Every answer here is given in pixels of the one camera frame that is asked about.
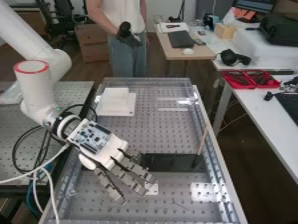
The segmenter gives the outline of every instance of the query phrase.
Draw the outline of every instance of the breadboard table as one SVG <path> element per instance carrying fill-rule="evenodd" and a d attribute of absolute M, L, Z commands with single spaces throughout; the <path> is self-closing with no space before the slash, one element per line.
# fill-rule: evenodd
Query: breadboard table
<path fill-rule="evenodd" d="M 0 83 L 0 90 L 3 90 L 10 83 Z M 54 86 L 54 97 L 62 107 L 73 104 L 83 104 L 93 86 L 93 82 L 58 82 Z M 11 147 L 21 136 L 37 124 L 21 113 L 19 105 L 0 106 L 0 180 L 18 176 L 19 173 L 11 165 Z M 15 153 L 17 165 L 22 169 L 30 169 L 38 154 L 43 131 L 38 130 L 21 143 Z M 51 158 L 61 146 L 51 141 L 46 160 Z M 5 186 L 26 186 L 27 178 L 22 178 Z"/>
<path fill-rule="evenodd" d="M 137 93 L 134 117 L 98 117 L 98 123 L 127 140 L 127 153 L 196 154 L 208 120 L 188 79 L 109 78 L 97 95 L 106 87 L 129 87 Z M 107 197 L 93 172 L 82 169 L 73 150 L 55 187 L 61 223 L 246 224 L 212 131 L 200 157 L 199 172 L 152 173 L 158 179 L 156 195 L 140 197 L 114 179 L 127 200 L 119 206 Z M 54 223 L 50 203 L 39 223 Z"/>

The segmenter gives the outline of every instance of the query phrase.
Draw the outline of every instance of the robotic hand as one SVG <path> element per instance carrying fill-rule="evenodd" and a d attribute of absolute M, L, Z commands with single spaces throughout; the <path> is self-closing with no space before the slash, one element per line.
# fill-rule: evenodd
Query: robotic hand
<path fill-rule="evenodd" d="M 131 33 L 130 28 L 131 28 L 130 23 L 122 22 L 118 27 L 118 33 L 115 35 L 115 38 L 118 39 L 118 41 L 121 43 L 126 44 L 131 48 L 140 47 L 140 45 L 142 45 L 140 40 L 139 40 L 138 36 L 135 36 Z"/>
<path fill-rule="evenodd" d="M 82 165 L 94 171 L 99 184 L 119 205 L 126 201 L 106 171 L 110 171 L 137 194 L 144 195 L 147 190 L 143 184 L 133 178 L 129 172 L 137 174 L 148 186 L 155 183 L 155 177 L 134 163 L 131 156 L 125 153 L 127 148 L 126 141 L 121 140 L 95 122 L 86 119 L 82 120 L 67 136 L 67 141 L 78 148 L 78 159 Z"/>

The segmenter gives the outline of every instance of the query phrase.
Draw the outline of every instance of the mouse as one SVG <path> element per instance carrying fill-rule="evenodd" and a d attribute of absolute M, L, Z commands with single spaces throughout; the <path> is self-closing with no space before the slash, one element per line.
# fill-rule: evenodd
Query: mouse
<path fill-rule="evenodd" d="M 184 48 L 183 49 L 183 54 L 184 55 L 188 55 L 188 54 L 192 54 L 194 53 L 194 50 L 191 48 Z"/>

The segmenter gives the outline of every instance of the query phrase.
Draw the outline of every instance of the black bag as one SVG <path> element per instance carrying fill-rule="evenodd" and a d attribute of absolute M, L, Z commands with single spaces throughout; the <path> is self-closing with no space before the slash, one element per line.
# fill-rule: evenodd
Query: black bag
<path fill-rule="evenodd" d="M 298 19 L 282 14 L 268 14 L 259 26 L 268 43 L 298 47 Z"/>

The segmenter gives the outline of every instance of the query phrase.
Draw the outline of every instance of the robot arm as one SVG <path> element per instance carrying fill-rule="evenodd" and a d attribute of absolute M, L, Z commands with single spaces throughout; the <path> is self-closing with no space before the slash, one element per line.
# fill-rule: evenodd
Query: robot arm
<path fill-rule="evenodd" d="M 125 203 L 125 198 L 106 171 L 143 196 L 143 183 L 152 184 L 155 178 L 126 154 L 127 142 L 95 122 L 86 119 L 81 121 L 70 112 L 62 113 L 54 101 L 53 84 L 71 66 L 69 56 L 63 51 L 51 49 L 2 0 L 0 12 L 0 36 L 26 59 L 13 67 L 23 98 L 22 113 L 50 134 L 75 146 L 82 165 L 94 171 L 101 185 L 118 204 Z M 129 172 L 140 179 L 137 181 Z"/>

